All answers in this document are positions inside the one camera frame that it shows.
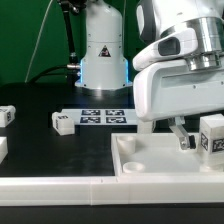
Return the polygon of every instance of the triangular warning sticker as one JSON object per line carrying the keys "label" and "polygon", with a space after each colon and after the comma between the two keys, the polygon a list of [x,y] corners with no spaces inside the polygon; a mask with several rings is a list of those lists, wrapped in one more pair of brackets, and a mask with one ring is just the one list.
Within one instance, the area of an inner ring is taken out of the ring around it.
{"label": "triangular warning sticker", "polygon": [[103,47],[103,50],[100,52],[99,57],[111,57],[110,52],[106,45]]}

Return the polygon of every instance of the white cube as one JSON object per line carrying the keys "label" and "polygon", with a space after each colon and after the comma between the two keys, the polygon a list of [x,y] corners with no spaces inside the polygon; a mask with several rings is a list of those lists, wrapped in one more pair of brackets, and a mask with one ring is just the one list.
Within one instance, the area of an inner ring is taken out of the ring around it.
{"label": "white cube", "polygon": [[7,139],[6,137],[0,137],[0,164],[8,154],[8,147],[7,147]]}
{"label": "white cube", "polygon": [[60,135],[71,135],[75,134],[75,122],[63,113],[53,113],[52,121],[54,129]]}
{"label": "white cube", "polygon": [[222,114],[201,117],[199,153],[205,163],[224,163],[224,116]]}
{"label": "white cube", "polygon": [[16,109],[14,106],[0,107],[0,127],[5,128],[15,119]]}

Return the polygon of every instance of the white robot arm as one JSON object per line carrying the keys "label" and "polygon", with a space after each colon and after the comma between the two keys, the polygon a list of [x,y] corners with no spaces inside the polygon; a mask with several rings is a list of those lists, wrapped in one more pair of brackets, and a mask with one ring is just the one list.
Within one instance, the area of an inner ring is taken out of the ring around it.
{"label": "white robot arm", "polygon": [[142,0],[137,7],[149,44],[133,60],[141,71],[134,80],[137,116],[169,119],[182,149],[192,147],[183,116],[224,108],[223,8],[218,0]]}

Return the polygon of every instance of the green wall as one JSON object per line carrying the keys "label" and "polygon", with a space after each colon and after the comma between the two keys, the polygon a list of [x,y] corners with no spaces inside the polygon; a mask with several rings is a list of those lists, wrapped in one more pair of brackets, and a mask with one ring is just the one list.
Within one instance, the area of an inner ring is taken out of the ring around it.
{"label": "green wall", "polygon": [[[24,82],[35,47],[39,29],[50,0],[1,0],[0,7],[0,85]],[[144,48],[139,40],[136,4],[139,0],[127,0],[125,17],[125,57],[132,58]],[[123,13],[122,0],[106,0]],[[79,58],[85,54],[85,17],[71,17],[74,41]],[[63,15],[55,0],[42,34],[40,45],[31,69],[30,78],[46,68],[68,62],[67,38]],[[136,72],[130,68],[133,80]],[[64,82],[64,78],[48,78],[44,81]]]}

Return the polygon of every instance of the black tabletop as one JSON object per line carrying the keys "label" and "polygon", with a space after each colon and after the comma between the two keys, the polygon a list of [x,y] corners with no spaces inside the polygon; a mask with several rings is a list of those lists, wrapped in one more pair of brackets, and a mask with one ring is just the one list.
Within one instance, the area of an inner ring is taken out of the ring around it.
{"label": "black tabletop", "polygon": [[112,132],[135,132],[134,126],[76,126],[76,134],[59,136],[52,113],[63,108],[133,108],[133,97],[93,97],[66,85],[12,84],[0,88],[0,105],[14,105],[16,119],[0,136],[8,141],[8,158],[0,177],[113,176]]}
{"label": "black tabletop", "polygon": [[[0,105],[14,105],[16,119],[0,136],[8,158],[0,177],[113,176],[111,133],[136,132],[135,126],[79,126],[59,136],[51,115],[63,108],[134,108],[133,95],[93,97],[63,84],[10,84],[0,88]],[[198,117],[187,122],[195,130]],[[163,121],[160,130],[167,130]],[[0,223],[224,223],[223,204],[0,207]]]}

